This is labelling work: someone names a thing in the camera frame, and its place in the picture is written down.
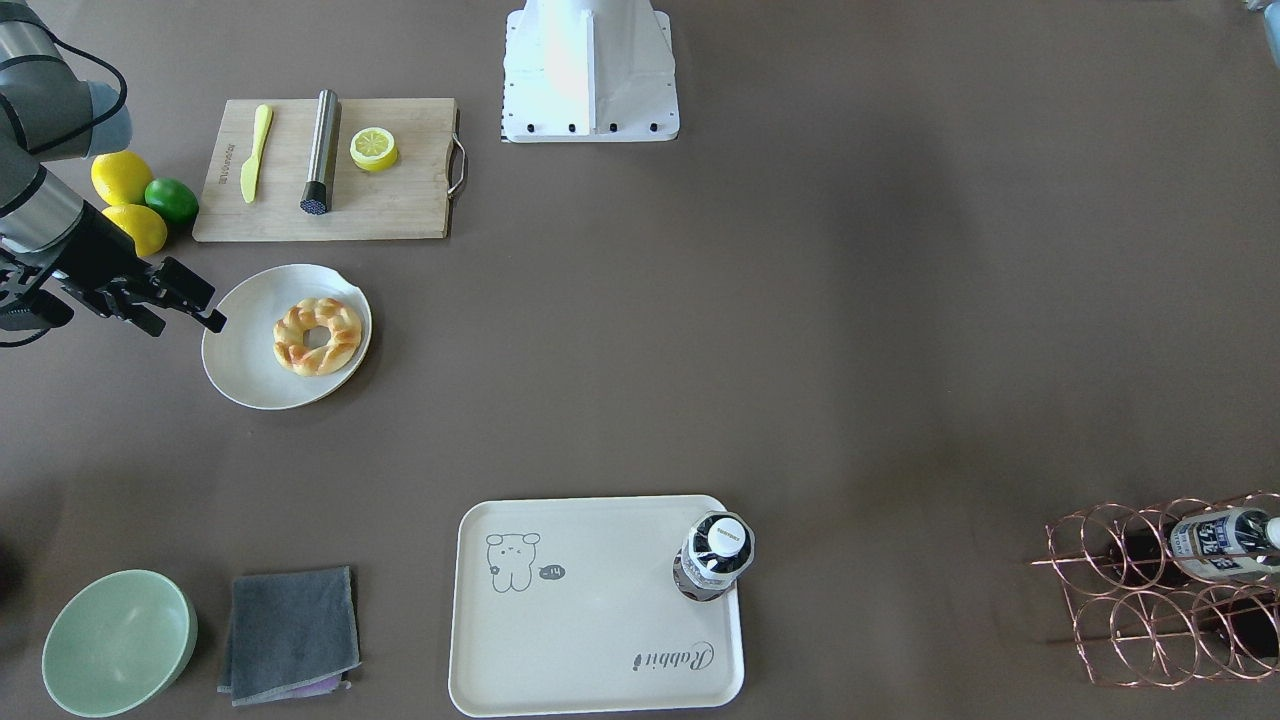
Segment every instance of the gray cloth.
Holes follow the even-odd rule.
[[[326,693],[358,665],[351,568],[236,579],[218,684],[232,705]]]

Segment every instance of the white plate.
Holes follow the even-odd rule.
[[[453,705],[499,717],[733,700],[744,676],[737,588],[694,602],[672,579],[690,528],[723,509],[705,495],[472,507],[458,528]]]
[[[360,347],[335,373],[305,378],[275,360],[271,328],[303,297],[333,297],[360,314]],[[218,310],[227,315],[227,327],[220,333],[205,331],[200,343],[205,374],[219,392],[255,410],[288,410],[338,389],[365,359],[374,332],[365,293],[321,265],[262,270],[228,292]]]

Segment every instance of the green lime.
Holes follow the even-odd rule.
[[[195,219],[200,201],[189,187],[173,178],[156,178],[142,192],[142,202],[160,214],[169,224],[180,225]]]

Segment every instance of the bear illustration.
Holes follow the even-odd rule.
[[[534,557],[538,556],[538,533],[493,534],[489,543],[489,574],[498,592],[525,592],[534,582]]]

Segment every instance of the wine rack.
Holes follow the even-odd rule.
[[[1206,579],[1175,564],[1169,530],[1230,507],[1280,515],[1280,495],[1183,497],[1148,507],[1105,502],[1046,525],[1071,637],[1089,680],[1174,688],[1196,680],[1261,680],[1280,670],[1280,601],[1265,574]]]

